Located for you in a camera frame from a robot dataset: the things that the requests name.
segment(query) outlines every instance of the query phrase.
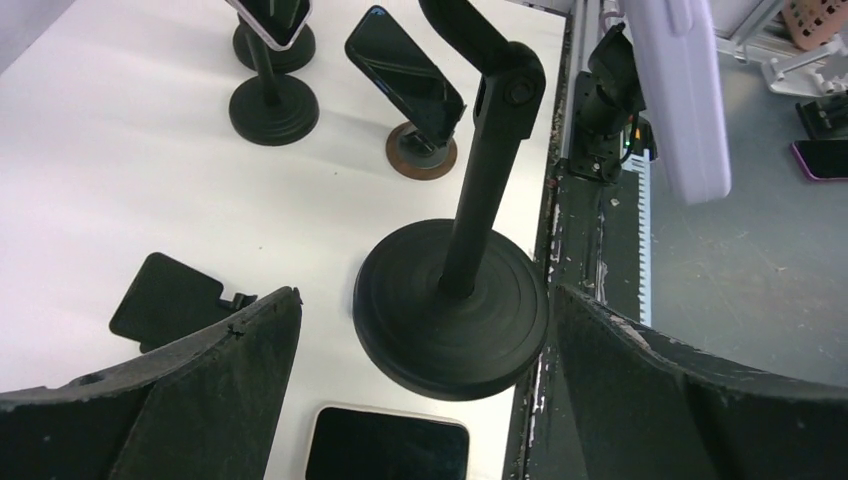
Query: phone clamp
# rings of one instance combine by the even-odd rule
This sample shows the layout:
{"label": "phone clamp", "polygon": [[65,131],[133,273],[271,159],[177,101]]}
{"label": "phone clamp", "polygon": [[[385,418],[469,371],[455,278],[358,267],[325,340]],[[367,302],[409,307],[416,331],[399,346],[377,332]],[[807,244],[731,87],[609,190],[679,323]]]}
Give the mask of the phone clamp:
{"label": "phone clamp", "polygon": [[239,85],[230,98],[233,128],[246,140],[259,145],[294,143],[318,123],[318,99],[309,85],[275,73],[268,46],[250,27],[244,27],[258,75]]}
{"label": "phone clamp", "polygon": [[389,164],[401,175],[413,180],[435,180],[451,171],[456,164],[456,142],[438,147],[412,122],[397,126],[386,140]]}
{"label": "phone clamp", "polygon": [[[250,45],[247,38],[253,31],[247,25],[239,23],[233,33],[233,50],[236,58],[245,67],[256,70],[253,57],[250,54]],[[291,48],[278,52],[268,49],[268,57],[271,60],[271,69],[274,73],[291,73],[305,67],[312,57],[315,56],[315,34],[309,25],[304,25],[300,34],[295,39]]]}
{"label": "phone clamp", "polygon": [[383,239],[353,293],[357,336],[371,361],[405,388],[474,400],[514,385],[547,334],[542,272],[492,231],[545,76],[536,54],[508,42],[466,0],[420,0],[435,30],[482,74],[474,137],[455,219],[424,220]]}

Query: screw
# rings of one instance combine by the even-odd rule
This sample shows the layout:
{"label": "screw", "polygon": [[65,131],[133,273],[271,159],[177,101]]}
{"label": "screw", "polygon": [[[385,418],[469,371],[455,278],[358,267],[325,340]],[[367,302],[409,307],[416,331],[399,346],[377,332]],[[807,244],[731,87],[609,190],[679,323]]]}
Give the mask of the screw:
{"label": "screw", "polygon": [[519,78],[507,88],[506,100],[513,105],[523,105],[536,94],[536,88],[527,78]]}

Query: cable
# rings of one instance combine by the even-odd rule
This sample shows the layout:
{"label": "cable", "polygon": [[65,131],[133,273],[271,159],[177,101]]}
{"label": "cable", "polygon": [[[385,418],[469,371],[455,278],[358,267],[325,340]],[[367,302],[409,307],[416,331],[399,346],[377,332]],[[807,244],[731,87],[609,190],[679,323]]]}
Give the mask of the cable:
{"label": "cable", "polygon": [[627,150],[624,151],[624,156],[619,160],[619,165],[624,164],[630,155],[633,153],[633,144],[636,143],[636,134],[639,132],[639,112],[632,115],[633,120],[630,122],[630,140],[627,142]]}

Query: black smartphone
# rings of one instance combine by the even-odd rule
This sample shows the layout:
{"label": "black smartphone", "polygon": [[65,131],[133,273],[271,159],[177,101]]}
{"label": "black smartphone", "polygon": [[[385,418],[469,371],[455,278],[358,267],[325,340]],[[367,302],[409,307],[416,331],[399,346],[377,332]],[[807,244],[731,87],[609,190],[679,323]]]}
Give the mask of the black smartphone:
{"label": "black smartphone", "polygon": [[345,52],[428,141],[447,145],[465,111],[462,97],[385,8],[368,9]]}
{"label": "black smartphone", "polygon": [[461,425],[327,407],[318,414],[306,480],[464,480]]}
{"label": "black smartphone", "polygon": [[275,51],[291,48],[312,12],[310,0],[227,0]]}
{"label": "black smartphone", "polygon": [[791,150],[808,179],[848,180],[848,140],[803,140],[793,142]]}

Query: pink phone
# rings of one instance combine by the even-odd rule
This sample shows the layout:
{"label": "pink phone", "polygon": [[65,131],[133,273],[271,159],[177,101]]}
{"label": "pink phone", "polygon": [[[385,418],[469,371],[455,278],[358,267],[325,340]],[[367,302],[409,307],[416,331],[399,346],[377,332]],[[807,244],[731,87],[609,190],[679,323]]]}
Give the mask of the pink phone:
{"label": "pink phone", "polygon": [[793,142],[791,150],[808,179],[848,180],[848,140],[804,140]]}

